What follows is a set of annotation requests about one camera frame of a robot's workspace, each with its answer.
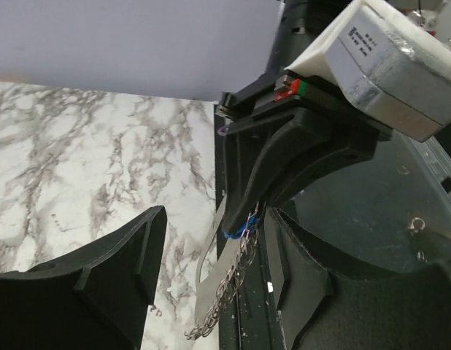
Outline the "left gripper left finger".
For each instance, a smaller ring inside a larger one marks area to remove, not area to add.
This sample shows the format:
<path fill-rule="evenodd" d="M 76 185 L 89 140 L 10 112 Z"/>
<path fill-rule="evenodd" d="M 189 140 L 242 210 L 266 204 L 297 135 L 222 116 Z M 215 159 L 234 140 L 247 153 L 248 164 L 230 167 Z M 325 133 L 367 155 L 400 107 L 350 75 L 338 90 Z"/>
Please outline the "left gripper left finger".
<path fill-rule="evenodd" d="M 139 349 L 154 303 L 166 210 L 20 272 L 0 273 L 0 349 Z"/>

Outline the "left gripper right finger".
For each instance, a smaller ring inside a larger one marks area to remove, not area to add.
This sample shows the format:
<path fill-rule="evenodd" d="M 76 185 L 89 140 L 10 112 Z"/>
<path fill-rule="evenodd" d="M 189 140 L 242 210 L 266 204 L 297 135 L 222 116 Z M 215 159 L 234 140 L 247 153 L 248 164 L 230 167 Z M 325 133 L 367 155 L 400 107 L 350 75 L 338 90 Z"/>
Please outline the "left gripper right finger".
<path fill-rule="evenodd" d="M 389 271 L 278 209 L 267 252 L 286 349 L 451 349 L 451 260 Z"/>

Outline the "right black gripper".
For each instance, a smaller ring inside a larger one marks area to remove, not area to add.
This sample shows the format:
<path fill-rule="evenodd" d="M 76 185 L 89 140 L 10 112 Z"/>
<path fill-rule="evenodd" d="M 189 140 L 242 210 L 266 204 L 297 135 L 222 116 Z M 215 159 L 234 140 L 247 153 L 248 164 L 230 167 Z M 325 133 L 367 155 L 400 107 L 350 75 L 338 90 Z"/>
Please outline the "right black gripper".
<path fill-rule="evenodd" d="M 222 231 L 235 233 L 255 209 L 279 206 L 333 172 L 371 160 L 393 132 L 344 98 L 334 84 L 288 65 L 345 9 L 346 1 L 286 1 L 265 72 L 224 93 L 227 200 Z"/>

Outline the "blue tagged key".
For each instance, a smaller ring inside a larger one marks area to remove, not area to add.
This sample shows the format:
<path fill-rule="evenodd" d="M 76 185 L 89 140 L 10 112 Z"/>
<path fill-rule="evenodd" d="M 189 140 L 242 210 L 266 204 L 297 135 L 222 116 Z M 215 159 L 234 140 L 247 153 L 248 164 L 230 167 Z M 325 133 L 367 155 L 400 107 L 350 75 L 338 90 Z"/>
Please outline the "blue tagged key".
<path fill-rule="evenodd" d="M 223 235 L 228 239 L 239 239 L 244 235 L 244 231 L 254 231 L 254 226 L 257 222 L 255 215 L 251 216 L 235 233 L 227 233 L 223 231 Z"/>

